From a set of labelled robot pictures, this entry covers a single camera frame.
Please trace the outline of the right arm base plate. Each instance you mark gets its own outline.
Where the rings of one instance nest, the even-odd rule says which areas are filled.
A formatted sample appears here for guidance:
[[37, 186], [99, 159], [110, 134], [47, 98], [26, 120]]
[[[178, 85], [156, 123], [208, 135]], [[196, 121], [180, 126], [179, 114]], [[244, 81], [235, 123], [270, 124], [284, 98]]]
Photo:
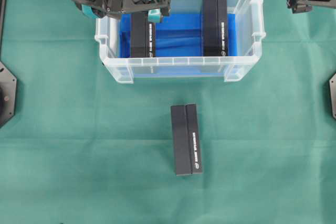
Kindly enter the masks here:
[[336, 119], [336, 73], [329, 80], [332, 117]]

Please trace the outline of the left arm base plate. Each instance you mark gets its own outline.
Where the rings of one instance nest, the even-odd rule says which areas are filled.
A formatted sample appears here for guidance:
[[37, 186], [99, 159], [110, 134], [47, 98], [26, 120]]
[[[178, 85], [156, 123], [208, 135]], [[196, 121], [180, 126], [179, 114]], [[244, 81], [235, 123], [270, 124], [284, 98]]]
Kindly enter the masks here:
[[1, 127], [15, 115], [16, 77], [1, 62]]

